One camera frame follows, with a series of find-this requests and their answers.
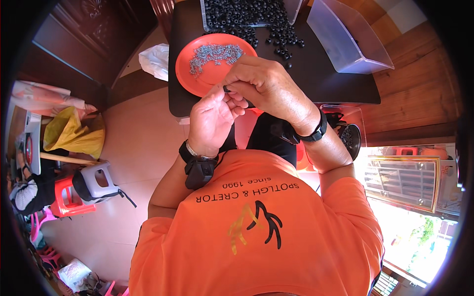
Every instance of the orange plate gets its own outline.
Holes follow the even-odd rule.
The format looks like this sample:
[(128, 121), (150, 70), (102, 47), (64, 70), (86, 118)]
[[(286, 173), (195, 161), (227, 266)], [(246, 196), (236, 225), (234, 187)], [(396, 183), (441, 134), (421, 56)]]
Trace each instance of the orange plate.
[(207, 44), (238, 45), (245, 54), (257, 56), (255, 49), (246, 41), (230, 34), (208, 34), (189, 42), (180, 52), (176, 60), (176, 77), (179, 83), (190, 93), (203, 97), (217, 83), (221, 82), (230, 71), (225, 60), (220, 61), (220, 65), (215, 65), (214, 61), (207, 62), (202, 67), (202, 73), (197, 78), (189, 73), (191, 67), (189, 61), (194, 56), (194, 50), (201, 45)]

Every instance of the black pants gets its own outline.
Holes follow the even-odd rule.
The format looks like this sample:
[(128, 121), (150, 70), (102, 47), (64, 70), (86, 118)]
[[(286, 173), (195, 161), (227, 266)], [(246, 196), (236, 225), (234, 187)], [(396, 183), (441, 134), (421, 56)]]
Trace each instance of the black pants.
[[(248, 140), (247, 149), (271, 152), (291, 163), (296, 168), (296, 146), (270, 133), (270, 128), (276, 120), (278, 120), (278, 118), (268, 113), (260, 115)], [(232, 125), (229, 136), (219, 149), (219, 152), (232, 149), (237, 149), (234, 125)]]

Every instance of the plastic bin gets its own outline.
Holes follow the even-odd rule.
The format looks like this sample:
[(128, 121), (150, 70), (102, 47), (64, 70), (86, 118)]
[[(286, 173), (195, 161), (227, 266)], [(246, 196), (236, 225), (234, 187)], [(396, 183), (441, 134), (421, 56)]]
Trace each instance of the plastic bin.
[(307, 23), (337, 72), (370, 74), (395, 69), (385, 47), (355, 9), (336, 0), (314, 0)]
[[(300, 11), (300, 6), (303, 0), (283, 0), (285, 4), (285, 9), (288, 14), (288, 21), (290, 25), (293, 25), (296, 21), (296, 17), (298, 16), (298, 12)], [(204, 27), (204, 31), (210, 32), (212, 31), (211, 28), (208, 27), (206, 21), (206, 10), (204, 8), (204, 0), (201, 0), (201, 16), (202, 16), (202, 26)], [(264, 23), (261, 22), (256, 25), (249, 25), (249, 27), (269, 27), (271, 23)]]
[(324, 114), (326, 113), (342, 113), (344, 116), (341, 120), (347, 124), (354, 124), (359, 127), (361, 135), (361, 147), (367, 147), (367, 138), (365, 137), (364, 118), (362, 117), (362, 110), (359, 107), (340, 106), (340, 105), (321, 105), (319, 107)]

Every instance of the wrist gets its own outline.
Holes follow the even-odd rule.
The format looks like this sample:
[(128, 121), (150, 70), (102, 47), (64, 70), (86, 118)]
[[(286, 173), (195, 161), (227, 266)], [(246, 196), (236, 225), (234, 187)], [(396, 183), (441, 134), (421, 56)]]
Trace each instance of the wrist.
[(300, 119), (300, 121), (291, 123), (291, 125), (298, 135), (306, 137), (314, 133), (320, 120), (321, 114), (318, 107), (311, 103), (308, 107), (307, 113)]
[(191, 137), (188, 139), (188, 145), (194, 152), (197, 153), (198, 156), (215, 157), (219, 153), (219, 149), (199, 144)]

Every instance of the black table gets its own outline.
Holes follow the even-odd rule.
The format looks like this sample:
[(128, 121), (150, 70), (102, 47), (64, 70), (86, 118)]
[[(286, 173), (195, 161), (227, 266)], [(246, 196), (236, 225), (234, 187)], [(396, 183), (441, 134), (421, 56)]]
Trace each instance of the black table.
[[(293, 57), (288, 61), (292, 68), (288, 70), (295, 83), (315, 103), (367, 103), (380, 104), (380, 96), (374, 77), (369, 74), (337, 73), (321, 43), (306, 23), (311, 7), (305, 7), (294, 23), (298, 38), (304, 39), (305, 47), (288, 46)], [(171, 29), (168, 94), (171, 114), (187, 117), (199, 97), (185, 90), (175, 73), (176, 59), (180, 51), (192, 40), (204, 33), (201, 5), (199, 0), (187, 0), (176, 3)], [(275, 46), (265, 43), (268, 29), (255, 28), (260, 41), (255, 49), (259, 57), (275, 60), (283, 65), (286, 62), (274, 54)]]

